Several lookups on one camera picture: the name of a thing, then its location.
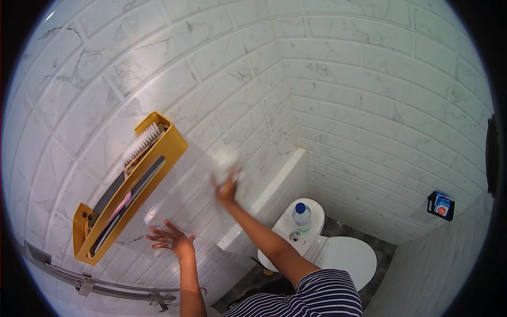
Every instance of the shower rail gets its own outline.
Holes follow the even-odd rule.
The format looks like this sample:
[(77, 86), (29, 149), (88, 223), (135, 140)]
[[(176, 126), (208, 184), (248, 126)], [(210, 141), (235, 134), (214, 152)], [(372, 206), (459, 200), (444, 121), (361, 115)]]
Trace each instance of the shower rail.
[[(143, 288), (107, 282), (93, 278), (91, 274), (86, 272), (81, 272), (81, 274), (79, 274), (73, 271), (69, 271), (63, 267), (51, 264), (51, 255), (39, 250), (38, 248), (28, 243), (26, 240), (24, 241), (24, 245), (18, 245), (21, 250), (21, 254), (28, 261), (41, 269), (43, 272), (75, 287), (79, 295), (88, 296), (88, 294), (92, 292), (115, 298), (145, 300), (150, 306), (159, 305), (161, 309), (159, 312), (167, 311), (169, 309), (169, 306), (179, 306), (179, 303), (172, 303), (174, 300), (176, 300), (176, 296), (161, 295), (160, 293), (179, 292), (180, 289)], [(146, 294), (124, 292), (99, 285), (109, 286), (116, 289), (146, 292)], [(204, 287), (200, 287), (200, 289), (202, 297), (204, 298), (207, 294), (207, 289)]]

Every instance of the blue bottle cap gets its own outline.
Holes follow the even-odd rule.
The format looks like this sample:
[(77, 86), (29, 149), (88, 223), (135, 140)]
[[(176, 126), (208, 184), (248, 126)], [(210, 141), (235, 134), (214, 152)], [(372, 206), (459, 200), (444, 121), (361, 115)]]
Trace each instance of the blue bottle cap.
[(297, 212), (298, 214), (302, 214), (302, 213), (304, 213), (304, 212), (305, 212), (305, 209), (306, 209), (306, 206), (305, 206), (305, 204), (303, 204), (302, 202), (298, 202), (298, 203), (296, 204), (296, 212)]

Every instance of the black wall holder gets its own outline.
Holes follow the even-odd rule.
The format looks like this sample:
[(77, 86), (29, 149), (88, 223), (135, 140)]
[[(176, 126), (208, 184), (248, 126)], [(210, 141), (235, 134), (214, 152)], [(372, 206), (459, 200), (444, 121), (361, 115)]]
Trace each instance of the black wall holder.
[(433, 211), (433, 207), (435, 206), (435, 201), (437, 200), (437, 192), (433, 191), (431, 195), (428, 196), (428, 207), (426, 210), (433, 215), (439, 216), (440, 218), (443, 218), (447, 221), (451, 221), (454, 217), (454, 201), (451, 201), (451, 206), (449, 207), (449, 210), (447, 211), (447, 215), (442, 216), (438, 212)]

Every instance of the flush button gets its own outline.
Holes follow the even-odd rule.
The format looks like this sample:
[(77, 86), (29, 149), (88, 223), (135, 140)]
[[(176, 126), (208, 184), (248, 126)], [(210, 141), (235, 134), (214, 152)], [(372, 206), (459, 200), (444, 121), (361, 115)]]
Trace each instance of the flush button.
[(301, 237), (301, 234), (298, 231), (293, 231), (288, 235), (288, 238), (292, 242), (296, 242)]

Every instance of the toilet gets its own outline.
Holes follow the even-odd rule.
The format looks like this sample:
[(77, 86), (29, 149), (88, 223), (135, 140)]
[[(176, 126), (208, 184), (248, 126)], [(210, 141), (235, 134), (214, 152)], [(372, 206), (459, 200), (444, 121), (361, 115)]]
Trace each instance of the toilet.
[[(297, 232), (292, 211), (302, 202), (311, 210), (312, 226), (307, 232)], [(314, 200), (301, 198), (291, 203), (271, 229), (287, 240), (305, 259), (320, 268), (333, 268), (347, 271), (359, 291), (372, 279), (377, 268), (377, 257), (373, 249), (364, 241), (352, 237), (324, 237), (320, 235), (324, 227), (324, 210)], [(278, 272), (271, 261), (257, 250), (259, 261), (265, 268)]]

